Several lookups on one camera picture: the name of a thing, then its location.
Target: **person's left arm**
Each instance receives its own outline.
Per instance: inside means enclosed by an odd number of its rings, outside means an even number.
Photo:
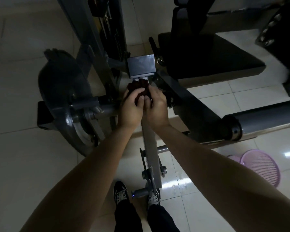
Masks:
[[[127,97],[116,130],[57,183],[34,210],[21,232],[89,231],[112,184],[124,149],[142,119],[144,97],[139,98],[137,106],[135,98],[143,91],[144,88],[136,89]]]

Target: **hand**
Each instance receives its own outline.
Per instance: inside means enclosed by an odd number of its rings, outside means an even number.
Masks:
[[[157,87],[149,85],[152,102],[145,96],[145,113],[151,128],[157,132],[161,127],[169,126],[168,107],[166,97]]]
[[[129,91],[126,90],[118,116],[118,127],[126,127],[134,131],[139,125],[143,117],[144,96],[139,97],[137,106],[135,105],[135,99],[144,90],[145,88],[136,89],[129,97],[127,97]]]

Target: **pink plastic basket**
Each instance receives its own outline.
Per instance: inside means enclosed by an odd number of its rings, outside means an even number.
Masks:
[[[258,173],[273,186],[277,187],[279,185],[279,168],[267,153],[253,149],[245,152],[240,158],[235,156],[228,157]]]

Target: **leg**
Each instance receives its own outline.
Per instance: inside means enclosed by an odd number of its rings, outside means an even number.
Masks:
[[[157,189],[156,194],[149,196],[147,200],[147,221],[152,232],[180,232],[171,215],[160,205],[159,189]]]
[[[135,207],[130,203],[126,186],[118,181],[114,186],[115,232],[143,232],[142,223]]]

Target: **person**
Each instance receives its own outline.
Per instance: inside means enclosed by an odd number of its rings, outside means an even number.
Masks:
[[[173,128],[166,98],[158,88],[149,86],[152,100],[141,96],[135,105],[135,98],[143,91],[143,88],[136,89],[124,100],[117,128],[55,185],[21,232],[89,231],[143,112],[195,186],[235,231],[290,231],[290,199],[257,173]],[[114,197],[115,230],[142,231],[122,182],[115,184]],[[148,222],[152,231],[178,231],[159,201],[159,191],[148,199]]]

